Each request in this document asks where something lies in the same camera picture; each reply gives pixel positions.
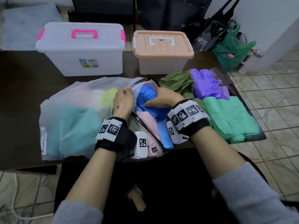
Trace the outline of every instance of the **storage box lid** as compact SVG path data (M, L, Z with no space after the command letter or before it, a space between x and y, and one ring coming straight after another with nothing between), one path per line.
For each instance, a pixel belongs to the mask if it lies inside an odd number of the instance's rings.
M126 36L117 23L50 22L41 31L35 48L51 51L123 51Z
M181 58L194 56L189 39L178 31L135 31L134 54L137 58Z

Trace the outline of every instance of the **hand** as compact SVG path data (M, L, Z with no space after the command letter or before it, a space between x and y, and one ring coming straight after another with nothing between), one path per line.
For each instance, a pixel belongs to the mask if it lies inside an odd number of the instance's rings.
M113 99L114 104L114 117L120 117L126 121L133 111L134 98L131 87L128 86L126 89L119 89Z
M157 90L157 97L145 103L145 107L171 107L173 108L178 102L185 98L170 89L159 87Z

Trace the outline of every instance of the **gray sleeve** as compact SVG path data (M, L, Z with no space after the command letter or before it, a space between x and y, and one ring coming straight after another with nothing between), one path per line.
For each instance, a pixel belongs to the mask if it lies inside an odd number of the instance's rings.
M215 179L214 185L240 223L299 223L250 163Z
M81 202L64 200L59 205L52 224L101 224L103 213Z

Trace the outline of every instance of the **peach storage box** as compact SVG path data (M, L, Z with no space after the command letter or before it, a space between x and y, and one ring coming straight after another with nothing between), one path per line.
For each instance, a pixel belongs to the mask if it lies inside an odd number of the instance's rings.
M135 31L133 49L141 75L181 71L194 56L185 33L177 31Z

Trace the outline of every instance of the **black bag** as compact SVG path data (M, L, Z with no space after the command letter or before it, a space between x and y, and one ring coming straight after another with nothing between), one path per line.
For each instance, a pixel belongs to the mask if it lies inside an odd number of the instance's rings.
M225 26L222 23L213 21L192 43L194 51L210 51L223 40L226 35Z
M201 21L212 0L169 0L166 30L181 31L192 20Z
M139 22L145 30L162 30L168 0L136 0Z
M193 22L191 22L187 27L184 28L183 32L187 35L189 41L192 43L201 33L203 33L204 30L206 30L213 21L219 22L222 25L227 25L230 19L234 15L234 9L239 3L240 0L236 0L236 2L233 4L233 6L225 13L223 14L223 10L232 2L232 0L228 0L224 6L219 9L218 12L216 12L211 18L208 18L206 20L203 20L202 23L198 26L195 25Z

